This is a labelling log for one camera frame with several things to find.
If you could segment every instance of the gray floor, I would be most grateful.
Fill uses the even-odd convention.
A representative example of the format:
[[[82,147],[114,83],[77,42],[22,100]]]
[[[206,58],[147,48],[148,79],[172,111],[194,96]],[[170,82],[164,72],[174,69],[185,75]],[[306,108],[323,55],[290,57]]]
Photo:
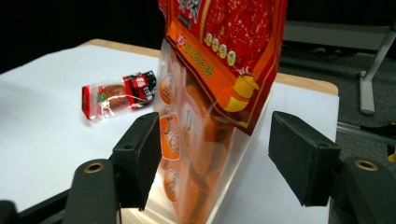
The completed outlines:
[[[375,114],[367,116],[360,112],[359,72],[367,70],[373,59],[374,54],[368,53],[328,55],[324,49],[284,47],[279,72],[335,84],[340,96],[339,122],[380,127],[396,119],[396,61],[386,58],[375,74]],[[336,143],[342,148],[342,160],[360,156],[377,161],[396,178],[396,163],[388,161],[387,144],[345,133],[337,133]]]

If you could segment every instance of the wooden table edge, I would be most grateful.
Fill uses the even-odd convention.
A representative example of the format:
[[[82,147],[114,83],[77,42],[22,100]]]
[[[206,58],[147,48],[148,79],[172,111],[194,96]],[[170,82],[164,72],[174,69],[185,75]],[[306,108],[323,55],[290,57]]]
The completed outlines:
[[[109,49],[118,49],[156,58],[159,58],[161,55],[161,51],[158,49],[148,49],[144,47],[138,47],[135,45],[123,44],[104,39],[92,39],[83,43],[81,46],[86,45],[95,45]],[[327,81],[277,73],[275,82],[338,96],[338,88],[331,82]]]

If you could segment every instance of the red snack bag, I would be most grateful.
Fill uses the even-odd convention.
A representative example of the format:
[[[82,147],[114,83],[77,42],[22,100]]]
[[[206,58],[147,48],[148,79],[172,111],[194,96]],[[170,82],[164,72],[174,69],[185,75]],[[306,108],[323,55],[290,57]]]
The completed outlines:
[[[82,87],[82,111],[87,119],[107,119],[152,101],[157,79],[152,71]]]
[[[269,97],[287,1],[158,3],[166,20],[154,104],[164,189],[178,222],[206,223]]]

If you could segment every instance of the white table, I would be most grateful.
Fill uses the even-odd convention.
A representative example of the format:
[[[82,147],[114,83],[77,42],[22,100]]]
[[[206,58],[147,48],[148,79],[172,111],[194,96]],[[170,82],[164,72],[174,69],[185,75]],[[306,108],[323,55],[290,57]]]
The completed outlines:
[[[157,71],[158,58],[122,50],[83,46],[56,52],[0,75],[0,200],[22,211],[70,188],[83,162],[105,159],[134,120],[131,115],[99,123],[81,111],[81,87],[136,72]],[[338,96],[274,83],[260,134],[260,146],[231,199],[223,223],[327,223],[328,207],[304,208],[268,157],[271,113],[289,112],[335,140]]]

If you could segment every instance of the orange packaging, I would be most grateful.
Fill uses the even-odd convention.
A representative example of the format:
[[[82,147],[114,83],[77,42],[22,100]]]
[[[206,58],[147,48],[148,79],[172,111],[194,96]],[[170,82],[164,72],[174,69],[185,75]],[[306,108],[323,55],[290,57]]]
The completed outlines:
[[[180,223],[205,223],[276,77],[286,0],[159,0],[166,20],[160,175]]]

